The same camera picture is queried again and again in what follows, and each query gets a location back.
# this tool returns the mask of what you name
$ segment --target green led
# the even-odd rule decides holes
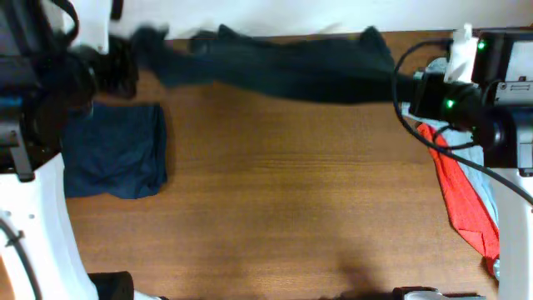
[[[446,107],[451,109],[454,107],[454,105],[456,105],[456,102],[453,101],[453,100],[446,100]]]
[[[480,49],[480,50],[483,50],[486,48],[486,42],[485,41],[480,41],[478,44],[477,44],[477,48]]]

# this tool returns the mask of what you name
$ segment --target folded dark cloth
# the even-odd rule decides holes
[[[66,197],[137,199],[167,181],[167,131],[158,105],[107,107],[69,122],[62,135]]]
[[[315,103],[391,101],[394,60],[380,33],[369,27],[357,39],[325,38],[276,44],[242,36],[221,25],[199,32],[191,53],[164,43],[164,31],[144,27],[133,35],[140,68],[167,88],[220,81],[266,95]],[[415,83],[399,78],[399,98],[410,101]]]

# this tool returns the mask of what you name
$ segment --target white wall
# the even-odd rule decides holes
[[[124,0],[113,33],[169,25],[170,38],[224,23],[252,36],[529,26],[533,0]]]

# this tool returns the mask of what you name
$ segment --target wooden tabletop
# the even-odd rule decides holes
[[[385,36],[397,59],[447,34]],[[404,72],[439,54],[415,54]],[[430,155],[391,104],[322,106],[222,84],[166,91],[144,73],[138,101],[165,109],[169,182],[136,201],[67,200],[88,272],[127,270],[136,289],[171,299],[402,286],[496,299],[481,255],[449,224]]]

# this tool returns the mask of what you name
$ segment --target wooden table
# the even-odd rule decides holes
[[[443,35],[385,34],[396,59]],[[415,54],[404,72],[438,54]],[[481,255],[449,224],[427,150],[390,104],[321,106],[222,84],[165,91],[147,74],[139,89],[166,110],[169,183],[137,201],[67,200],[88,272],[128,270],[137,289],[180,299],[401,286],[496,299]]]

